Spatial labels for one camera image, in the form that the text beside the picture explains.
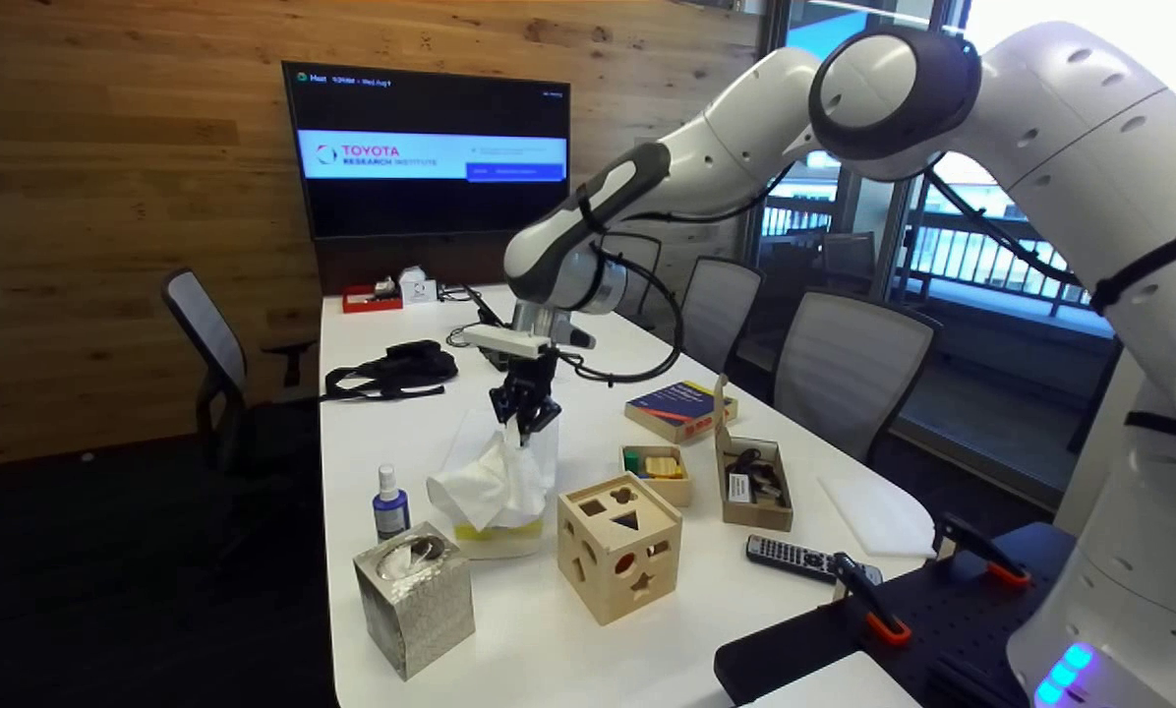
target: black remote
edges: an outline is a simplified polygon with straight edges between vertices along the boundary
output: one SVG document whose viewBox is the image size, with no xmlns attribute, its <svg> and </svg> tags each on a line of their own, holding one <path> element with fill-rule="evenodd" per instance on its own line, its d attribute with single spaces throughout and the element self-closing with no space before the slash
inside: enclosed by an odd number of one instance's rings
<svg viewBox="0 0 1176 708">
<path fill-rule="evenodd" d="M 744 554 L 749 562 L 761 562 L 761 564 L 779 564 L 779 570 L 790 570 L 790 575 L 832 580 L 829 554 L 817 554 L 817 549 L 807 549 L 807 547 L 790 547 L 790 542 L 779 542 L 779 537 L 748 533 Z"/>
</svg>

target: wooden shape sorter cube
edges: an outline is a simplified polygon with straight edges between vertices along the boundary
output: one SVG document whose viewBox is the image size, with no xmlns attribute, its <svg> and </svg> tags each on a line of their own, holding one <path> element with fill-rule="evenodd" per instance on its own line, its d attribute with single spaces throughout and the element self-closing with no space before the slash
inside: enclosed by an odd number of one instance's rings
<svg viewBox="0 0 1176 708">
<path fill-rule="evenodd" d="M 558 570 L 599 626 L 671 592 L 676 554 L 676 505 L 631 475 L 558 499 Z"/>
</svg>

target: cable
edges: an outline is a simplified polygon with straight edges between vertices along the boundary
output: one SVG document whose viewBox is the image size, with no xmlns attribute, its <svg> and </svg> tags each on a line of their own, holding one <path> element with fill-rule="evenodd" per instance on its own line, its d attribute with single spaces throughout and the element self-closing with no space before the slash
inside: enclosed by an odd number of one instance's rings
<svg viewBox="0 0 1176 708">
<path fill-rule="evenodd" d="M 671 306 L 671 347 L 668 355 L 654 364 L 654 370 L 640 370 L 640 372 L 604 372 L 604 370 L 591 370 L 581 355 L 563 355 L 555 351 L 558 363 L 566 363 L 581 381 L 604 381 L 604 385 L 623 385 L 623 381 L 650 381 L 650 378 L 659 378 L 665 370 L 671 370 L 671 363 L 680 359 L 680 334 L 684 334 L 684 319 L 680 319 L 680 306 L 676 306 L 676 294 L 656 277 L 656 271 L 623 258 L 623 256 L 612 256 L 612 251 L 600 251 L 599 243 L 591 243 L 600 258 L 612 258 L 630 271 L 638 271 L 640 277 L 650 277 L 650 285 L 659 292 L 659 300 Z"/>
<path fill-rule="evenodd" d="M 1023 258 L 1025 268 L 1034 268 L 1034 271 L 1047 275 L 1047 277 L 1082 285 L 1076 275 L 1050 268 L 1047 258 L 1036 258 L 1034 251 L 1025 251 L 1010 230 L 1004 230 L 998 222 L 983 220 L 983 207 L 970 207 L 947 180 L 939 180 L 937 163 L 928 163 L 925 178 L 933 180 L 933 188 L 942 193 L 942 200 L 947 200 L 962 220 L 970 220 L 985 239 L 993 239 L 998 248 L 1005 248 L 1014 258 Z"/>
</svg>

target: tv screen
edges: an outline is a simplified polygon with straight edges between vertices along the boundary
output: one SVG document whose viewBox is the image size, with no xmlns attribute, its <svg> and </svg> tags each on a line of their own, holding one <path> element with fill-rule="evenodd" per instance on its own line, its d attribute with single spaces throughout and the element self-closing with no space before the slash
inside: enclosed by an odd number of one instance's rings
<svg viewBox="0 0 1176 708">
<path fill-rule="evenodd" d="M 315 239 L 512 235 L 571 193 L 571 85 L 284 64 Z"/>
</svg>

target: wooden wall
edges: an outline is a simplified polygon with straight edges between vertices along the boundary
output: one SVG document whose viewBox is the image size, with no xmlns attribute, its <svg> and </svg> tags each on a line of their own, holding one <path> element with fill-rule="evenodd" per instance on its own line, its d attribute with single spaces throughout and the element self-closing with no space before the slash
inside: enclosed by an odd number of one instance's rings
<svg viewBox="0 0 1176 708">
<path fill-rule="evenodd" d="M 279 57 L 566 78 L 585 178 L 749 56 L 684 0 L 0 0 L 0 458 L 188 432 L 171 268 L 247 347 L 315 331 Z"/>
</svg>

